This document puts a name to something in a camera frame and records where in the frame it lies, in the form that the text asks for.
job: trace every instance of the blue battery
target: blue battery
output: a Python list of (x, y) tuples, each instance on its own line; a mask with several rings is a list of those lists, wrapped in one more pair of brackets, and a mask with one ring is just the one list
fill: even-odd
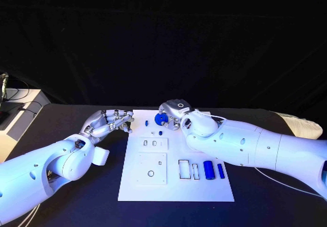
[(214, 171), (213, 171), (213, 162), (211, 161), (204, 161), (203, 162), (203, 167), (204, 167), (204, 173), (206, 173), (206, 179), (213, 180), (214, 177)]
[(224, 179), (223, 166), (221, 166), (221, 164), (217, 164), (217, 170), (218, 170), (220, 179)]

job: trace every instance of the white board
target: white board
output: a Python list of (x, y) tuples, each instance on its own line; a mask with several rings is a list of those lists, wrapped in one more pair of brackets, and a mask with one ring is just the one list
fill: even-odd
[[(171, 131), (154, 122), (155, 110), (134, 110), (132, 133), (128, 135), (125, 162), (121, 177), (118, 201), (227, 201), (233, 202), (233, 193), (229, 185), (223, 161), (201, 152), (190, 150), (181, 130)], [(144, 138), (167, 138), (167, 149), (144, 148)], [(139, 184), (139, 154), (165, 154), (165, 184)], [(180, 179), (178, 160), (188, 160), (190, 180)], [(206, 180), (203, 161), (213, 162), (216, 179)], [(224, 179), (220, 179), (217, 164), (221, 164)], [(193, 178), (191, 164), (197, 164), (198, 180)]]

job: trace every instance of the white robotic arm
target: white robotic arm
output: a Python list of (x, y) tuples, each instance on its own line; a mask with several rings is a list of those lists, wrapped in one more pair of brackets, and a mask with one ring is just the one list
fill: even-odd
[(282, 135), (221, 117), (214, 121), (211, 115), (193, 110), (182, 99), (162, 103), (158, 115), (167, 115), (168, 119), (155, 121), (158, 124), (171, 130), (181, 128), (193, 150), (233, 165), (288, 174), (327, 199), (327, 140)]
[(116, 129), (131, 133), (125, 122), (132, 120), (132, 112), (96, 111), (79, 134), (0, 164), (0, 225), (25, 214), (66, 183), (77, 180), (90, 163), (105, 164), (109, 151), (95, 144)]

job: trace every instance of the square plate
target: square plate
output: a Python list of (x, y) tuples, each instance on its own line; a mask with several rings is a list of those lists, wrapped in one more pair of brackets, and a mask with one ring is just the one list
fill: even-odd
[(136, 184), (167, 184), (165, 153), (138, 153)]

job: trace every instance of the table surface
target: table surface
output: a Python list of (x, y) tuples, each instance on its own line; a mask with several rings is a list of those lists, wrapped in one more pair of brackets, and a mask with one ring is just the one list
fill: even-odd
[[(37, 114), (8, 159), (77, 133), (86, 118), (100, 109), (157, 108), (49, 104)], [(270, 111), (200, 110), (292, 135), (283, 120)], [(118, 202), (126, 139), (128, 134), (118, 130), (97, 144), (110, 151), (105, 166), (92, 165), (85, 176), (59, 189), (41, 203), (30, 226), (327, 226), (327, 203), (319, 197), (275, 183), (253, 168), (227, 163), (234, 202)], [(292, 177), (270, 170), (263, 169), (263, 172), (288, 185), (312, 192)], [(17, 226), (24, 216), (4, 226)]]

